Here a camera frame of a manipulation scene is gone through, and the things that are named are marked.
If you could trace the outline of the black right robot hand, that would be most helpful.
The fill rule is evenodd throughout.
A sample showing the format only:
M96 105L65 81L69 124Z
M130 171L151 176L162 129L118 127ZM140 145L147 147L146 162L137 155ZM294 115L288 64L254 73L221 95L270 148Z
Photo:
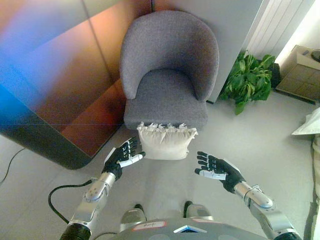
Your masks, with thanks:
M202 177L219 180L224 189L232 194L235 194L235 186L245 181L241 172L224 159L203 151L198 151L196 158L201 168L196 168L194 172Z

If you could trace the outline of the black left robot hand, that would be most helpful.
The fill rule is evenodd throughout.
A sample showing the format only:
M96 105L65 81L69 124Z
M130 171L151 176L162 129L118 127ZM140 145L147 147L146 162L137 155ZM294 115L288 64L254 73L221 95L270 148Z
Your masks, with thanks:
M129 138L119 147L113 147L104 160L104 167L101 173L112 173L117 181L122 176L122 168L132 165L146 156L144 151L135 154L136 148L136 137Z

